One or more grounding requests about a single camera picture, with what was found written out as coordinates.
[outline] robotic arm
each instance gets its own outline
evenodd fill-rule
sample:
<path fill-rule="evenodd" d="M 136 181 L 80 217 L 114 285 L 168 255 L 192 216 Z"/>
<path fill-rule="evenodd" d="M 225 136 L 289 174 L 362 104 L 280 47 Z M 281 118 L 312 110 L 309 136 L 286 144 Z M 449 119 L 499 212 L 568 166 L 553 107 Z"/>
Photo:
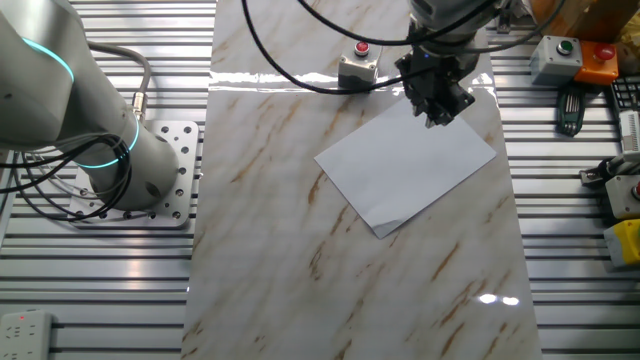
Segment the robotic arm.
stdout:
<path fill-rule="evenodd" d="M 486 0 L 409 0 L 411 23 L 408 39 L 420 39 L 443 29 L 486 3 Z M 478 63 L 478 54 L 465 53 L 474 47 L 478 29 L 493 19 L 508 1 L 494 0 L 474 18 L 437 40 L 412 45 L 410 53 L 396 62 L 403 76 L 425 71 L 405 80 L 405 95 L 414 115 L 427 115 L 427 127 L 447 125 L 475 99 L 458 82 Z"/>
<path fill-rule="evenodd" d="M 0 148 L 68 152 L 71 139 L 115 135 L 129 149 L 131 181 L 114 208 L 145 210 L 172 189 L 179 166 L 138 117 L 93 59 L 66 0 L 0 0 Z M 108 189 L 121 175 L 111 147 L 96 144 L 74 161 L 104 203 L 114 197 Z"/>

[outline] white marble table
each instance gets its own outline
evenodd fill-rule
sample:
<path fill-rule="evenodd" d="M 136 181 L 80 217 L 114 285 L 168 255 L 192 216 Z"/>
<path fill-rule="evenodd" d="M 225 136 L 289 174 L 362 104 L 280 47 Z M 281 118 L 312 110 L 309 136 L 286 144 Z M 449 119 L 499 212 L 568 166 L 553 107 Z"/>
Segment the white marble table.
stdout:
<path fill-rule="evenodd" d="M 351 40 L 294 1 L 249 3 L 284 68 L 335 85 Z M 407 32 L 405 1 L 315 5 L 359 33 Z M 183 359 L 542 358 L 488 57 L 465 79 L 477 103 L 462 117 L 498 156 L 378 240 L 313 157 L 401 87 L 296 88 L 253 45 L 239 0 L 219 1 L 214 49 Z M 385 49 L 381 75 L 406 52 Z"/>

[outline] black cable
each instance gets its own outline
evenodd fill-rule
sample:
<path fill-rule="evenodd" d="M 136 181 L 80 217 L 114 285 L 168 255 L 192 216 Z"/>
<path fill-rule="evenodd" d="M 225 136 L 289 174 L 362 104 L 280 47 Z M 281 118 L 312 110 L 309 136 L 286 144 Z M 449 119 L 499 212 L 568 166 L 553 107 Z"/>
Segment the black cable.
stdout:
<path fill-rule="evenodd" d="M 113 135 L 103 135 L 103 136 L 100 136 L 100 137 L 98 137 L 98 138 L 96 138 L 96 139 L 94 139 L 92 141 L 89 141 L 89 142 L 85 143 L 84 145 L 81 145 L 81 146 L 75 148 L 74 150 L 71 150 L 68 153 L 64 153 L 62 155 L 56 156 L 54 158 L 51 158 L 49 160 L 39 161 L 37 163 L 29 163 L 29 164 L 0 164 L 1 165 L 0 167 L 11 168 L 11 169 L 21 169 L 21 168 L 30 168 L 30 167 L 34 167 L 34 166 L 39 166 L 39 164 L 48 164 L 48 163 L 51 163 L 51 162 L 56 161 L 56 160 L 63 160 L 60 164 L 58 164 L 56 167 L 54 167 L 47 174 L 39 177 L 36 181 L 31 182 L 29 184 L 12 187 L 12 188 L 0 189 L 0 194 L 7 194 L 7 193 L 17 192 L 17 191 L 21 191 L 21 190 L 26 190 L 26 189 L 29 189 L 29 188 L 35 186 L 35 185 L 39 185 L 39 184 L 43 183 L 44 181 L 46 181 L 46 180 L 50 179 L 51 177 L 53 177 L 53 175 L 55 175 L 58 171 L 60 171 L 68 163 L 73 161 L 75 158 L 80 156 L 83 152 L 85 152 L 86 150 L 88 150 L 92 146 L 94 146 L 96 144 L 99 144 L 99 143 L 104 143 L 104 144 L 106 144 L 108 146 L 112 146 L 113 144 L 116 144 L 117 141 L 120 141 L 119 138 L 118 138 L 117 141 L 113 140 L 113 138 L 117 138 L 117 137 L 113 136 Z"/>
<path fill-rule="evenodd" d="M 36 211 L 38 214 L 40 214 L 41 216 L 44 216 L 50 220 L 56 220 L 56 221 L 81 221 L 81 220 L 86 220 L 86 219 L 90 219 L 90 218 L 94 218 L 94 217 L 99 217 L 102 214 L 106 214 L 109 210 L 111 210 L 119 201 L 120 199 L 122 199 L 122 197 L 124 196 L 125 192 L 127 191 L 129 184 L 131 182 L 131 176 L 132 176 L 132 169 L 131 169 L 131 163 L 130 163 L 130 158 L 129 158 L 129 150 L 126 146 L 126 144 L 124 144 L 122 141 L 120 141 L 119 139 L 114 139 L 115 136 L 109 137 L 106 140 L 106 142 L 108 142 L 110 145 L 113 146 L 113 150 L 114 150 L 114 155 L 120 159 L 118 161 L 118 173 L 116 174 L 116 178 L 120 178 L 120 177 L 124 177 L 126 176 L 126 181 L 122 184 L 122 186 L 120 186 L 116 192 L 116 194 L 114 194 L 113 197 L 111 197 L 111 199 L 107 202 L 104 203 L 103 206 L 101 206 L 99 209 L 97 209 L 96 211 L 88 214 L 88 215 L 84 215 L 84 214 L 77 214 L 74 212 L 71 212 L 65 208 L 63 208 L 62 206 L 60 206 L 59 204 L 55 203 L 55 201 L 53 201 L 52 199 L 50 199 L 41 189 L 38 185 L 35 185 L 35 189 L 36 191 L 38 191 L 38 193 L 52 206 L 54 206 L 56 209 L 64 212 L 67 215 L 50 215 L 45 213 L 44 211 L 42 211 L 41 209 L 39 209 L 33 202 L 31 202 L 31 200 L 28 198 L 28 196 L 26 196 L 26 194 L 24 193 L 24 190 L 20 190 L 20 194 L 21 196 L 24 198 L 25 202 L 27 202 L 27 204 L 29 204 L 29 206 L 31 206 L 33 208 L 34 211 Z M 22 155 L 23 161 L 26 162 L 26 156 L 23 154 Z M 14 161 L 17 162 L 17 154 L 14 156 Z M 33 174 L 31 173 L 30 168 L 26 168 L 27 171 L 27 176 L 29 177 L 29 179 L 31 180 L 31 183 L 35 183 L 35 179 L 33 177 Z M 13 169 L 12 170 L 12 175 L 16 181 L 16 184 L 18 186 L 22 186 L 20 184 L 20 180 L 17 174 L 17 169 Z"/>
<path fill-rule="evenodd" d="M 146 93 L 149 88 L 149 82 L 151 81 L 151 65 L 149 64 L 149 60 L 142 56 L 140 53 L 137 53 L 133 50 L 125 49 L 123 47 L 109 45 L 109 44 L 101 44 L 93 41 L 87 41 L 89 43 L 89 49 L 93 51 L 103 52 L 107 54 L 120 55 L 124 57 L 131 58 L 133 61 L 142 65 L 144 68 L 144 75 L 142 76 L 142 83 L 140 84 L 140 88 L 138 92 Z"/>
<path fill-rule="evenodd" d="M 429 33 L 423 37 L 420 38 L 416 38 L 416 39 L 405 39 L 405 40 L 379 40 L 379 39 L 372 39 L 372 38 L 368 38 L 368 37 L 364 37 L 362 35 L 358 35 L 355 34 L 345 28 L 342 28 L 338 25 L 336 25 L 335 23 L 329 21 L 327 18 L 325 18 L 324 16 L 322 16 L 320 13 L 318 13 L 313 7 L 311 7 L 311 5 L 309 5 L 306 1 L 304 0 L 298 0 L 298 3 L 300 3 L 300 5 L 302 5 L 302 7 L 307 10 L 307 12 L 309 14 L 311 14 L 314 18 L 316 18 L 318 21 L 320 21 L 321 23 L 325 24 L 326 26 L 330 27 L 331 29 L 341 33 L 344 36 L 348 36 L 352 39 L 358 40 L 358 41 L 364 41 L 367 42 L 369 44 L 374 44 L 374 45 L 380 45 L 380 46 L 404 46 L 404 45 L 417 45 L 420 44 L 422 42 L 425 42 L 427 40 L 433 40 L 439 36 L 445 35 L 450 33 L 451 31 L 459 28 L 460 26 L 466 24 L 467 22 L 469 22 L 469 20 L 473 19 L 474 17 L 478 16 L 479 14 L 481 14 L 483 11 L 485 11 L 487 8 L 489 8 L 490 6 L 492 6 L 493 4 L 496 3 L 497 0 L 486 0 L 485 2 L 483 2 L 482 4 L 480 4 L 478 7 L 476 7 L 475 9 L 473 9 L 470 13 L 468 13 L 467 15 L 461 17 L 460 19 L 458 19 L 457 21 L 451 23 L 451 25 L 448 25 L 438 31 Z"/>
<path fill-rule="evenodd" d="M 504 45 L 500 45 L 500 46 L 493 46 L 493 47 L 486 47 L 486 48 L 469 48 L 469 49 L 465 49 L 462 47 L 446 47 L 446 46 L 442 46 L 441 44 L 436 44 L 435 49 L 433 47 L 429 48 L 429 51 L 433 51 L 435 53 L 438 54 L 442 54 L 442 55 L 457 55 L 457 54 L 486 54 L 486 53 L 491 53 L 491 52 L 496 52 L 496 51 L 503 51 L 503 50 L 507 50 L 507 49 L 511 49 L 513 47 L 516 47 L 518 45 L 522 45 L 524 43 L 526 43 L 527 41 L 531 40 L 531 38 L 533 38 L 534 36 L 538 35 L 542 30 L 544 30 L 547 26 L 549 26 L 549 24 L 551 24 L 551 22 L 553 21 L 553 19 L 555 19 L 558 14 L 560 14 L 560 10 L 562 10 L 564 4 L 565 4 L 566 0 L 560 0 L 560 3 L 558 4 L 558 6 L 556 7 L 556 9 L 553 11 L 553 13 L 551 14 L 551 16 L 549 16 L 549 18 L 547 20 L 545 20 L 542 24 L 538 25 L 533 31 L 531 31 L 529 34 L 521 37 L 520 39 L 504 44 Z"/>
<path fill-rule="evenodd" d="M 264 48 L 264 45 L 262 45 L 262 41 L 260 41 L 260 38 L 258 37 L 258 34 L 256 33 L 256 29 L 253 26 L 253 20 L 251 20 L 251 15 L 249 14 L 249 7 L 247 6 L 247 0 L 241 0 L 241 1 L 242 1 L 242 10 L 244 12 L 244 17 L 245 17 L 245 20 L 247 22 L 247 27 L 249 28 L 249 32 L 251 33 L 251 37 L 253 38 L 253 41 L 256 43 L 256 46 L 258 47 L 258 49 L 262 53 L 262 56 L 264 56 L 264 58 L 267 60 L 267 62 L 274 69 L 276 69 L 276 71 L 278 73 L 280 73 L 280 75 L 284 76 L 287 80 L 292 82 L 294 85 L 297 85 L 297 86 L 299 86 L 299 87 L 301 87 L 303 89 L 307 89 L 307 90 L 310 90 L 310 91 L 317 92 L 319 94 L 326 94 L 326 95 L 362 94 L 362 93 L 368 93 L 370 91 L 373 91 L 373 90 L 376 90 L 376 89 L 380 89 L 380 88 L 383 88 L 383 87 L 387 87 L 389 85 L 397 84 L 399 82 L 402 82 L 402 81 L 414 78 L 416 76 L 420 76 L 422 74 L 426 74 L 429 71 L 432 71 L 431 69 L 424 69 L 424 70 L 421 70 L 421 71 L 417 71 L 417 72 L 413 72 L 413 73 L 407 74 L 406 76 L 399 76 L 399 77 L 397 77 L 395 79 L 387 80 L 385 82 L 381 82 L 381 83 L 372 85 L 372 86 L 370 86 L 368 88 L 357 89 L 357 90 L 351 90 L 351 89 L 325 89 L 325 88 L 309 85 L 309 84 L 304 83 L 302 81 L 299 81 L 298 79 L 293 77 L 285 69 L 283 69 L 280 65 L 278 65 L 278 63 L 271 57 L 271 55 L 269 55 L 269 52 L 267 52 L 267 50 Z"/>
<path fill-rule="evenodd" d="M 98 137 L 92 141 L 89 141 L 87 143 L 84 143 L 74 149 L 72 149 L 69 152 L 66 153 L 62 153 L 58 156 L 54 156 L 52 158 L 49 158 L 47 160 L 43 160 L 43 161 L 37 161 L 37 162 L 32 162 L 32 163 L 28 163 L 28 164 L 20 164 L 20 163 L 12 163 L 12 164 L 6 164 L 6 163 L 0 163 L 0 169 L 24 169 L 27 167 L 38 167 L 38 166 L 42 166 L 42 165 L 47 165 L 47 164 L 51 164 L 53 162 L 56 162 L 58 160 L 64 160 L 67 159 L 71 156 L 77 157 L 78 155 L 82 154 L 83 152 L 87 151 L 90 147 L 92 147 L 93 145 L 99 144 L 99 143 L 104 143 L 104 139 L 101 140 L 102 137 Z"/>

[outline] white sheet of paper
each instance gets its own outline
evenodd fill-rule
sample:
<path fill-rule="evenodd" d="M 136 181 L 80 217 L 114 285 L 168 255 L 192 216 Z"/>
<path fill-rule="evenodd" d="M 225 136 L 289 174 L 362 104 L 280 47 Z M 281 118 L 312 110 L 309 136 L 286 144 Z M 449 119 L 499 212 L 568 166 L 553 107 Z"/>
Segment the white sheet of paper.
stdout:
<path fill-rule="evenodd" d="M 411 112 L 403 99 L 315 158 L 380 239 L 496 156 L 463 119 L 427 129 Z"/>

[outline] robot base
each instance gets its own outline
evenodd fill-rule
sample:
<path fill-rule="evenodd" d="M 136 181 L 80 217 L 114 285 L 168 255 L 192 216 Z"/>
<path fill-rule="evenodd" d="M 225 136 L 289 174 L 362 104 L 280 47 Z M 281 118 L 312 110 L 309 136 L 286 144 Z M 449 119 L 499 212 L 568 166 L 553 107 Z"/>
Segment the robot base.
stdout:
<path fill-rule="evenodd" d="M 73 222 L 79 229 L 180 229 L 189 220 L 191 191 L 194 182 L 198 125 L 191 121 L 147 121 L 147 129 L 166 139 L 178 156 L 179 172 L 176 183 L 167 195 L 153 208 L 146 211 L 109 210 L 104 219 Z M 89 176 L 78 170 L 75 185 L 91 189 Z M 73 197 L 70 211 L 89 214 L 100 206 L 100 200 L 85 200 Z"/>

